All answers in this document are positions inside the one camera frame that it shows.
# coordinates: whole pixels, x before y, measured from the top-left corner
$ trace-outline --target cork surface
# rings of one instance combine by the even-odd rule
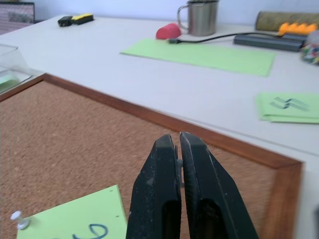
[[[119,185],[128,215],[133,183],[154,141],[168,130],[46,82],[0,103],[1,238],[25,216]],[[260,232],[275,171],[209,146],[234,178]],[[182,189],[181,239],[188,239]]]

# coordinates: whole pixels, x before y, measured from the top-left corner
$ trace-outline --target wall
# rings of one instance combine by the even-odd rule
[[[186,0],[33,0],[36,18],[91,12],[95,15],[176,20]],[[319,12],[319,0],[220,0],[218,20],[254,24],[261,10]]]

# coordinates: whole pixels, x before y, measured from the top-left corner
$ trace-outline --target wooden frame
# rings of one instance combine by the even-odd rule
[[[267,208],[267,218],[263,225],[261,239],[293,238],[299,190],[302,180],[302,162],[48,74],[37,77],[2,94],[0,96],[0,102],[41,81],[49,82],[174,131],[188,131],[201,137],[208,144],[265,165],[269,168],[276,169],[276,184],[271,192]]]

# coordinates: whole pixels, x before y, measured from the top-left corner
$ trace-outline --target clear plastic container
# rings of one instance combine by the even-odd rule
[[[319,30],[309,34],[302,48],[302,59],[319,66]]]
[[[31,77],[18,47],[0,44],[0,94]]]

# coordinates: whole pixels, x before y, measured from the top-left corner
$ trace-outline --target red object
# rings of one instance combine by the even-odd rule
[[[161,27],[156,33],[156,39],[177,38],[181,35],[179,27],[175,23],[170,23]]]

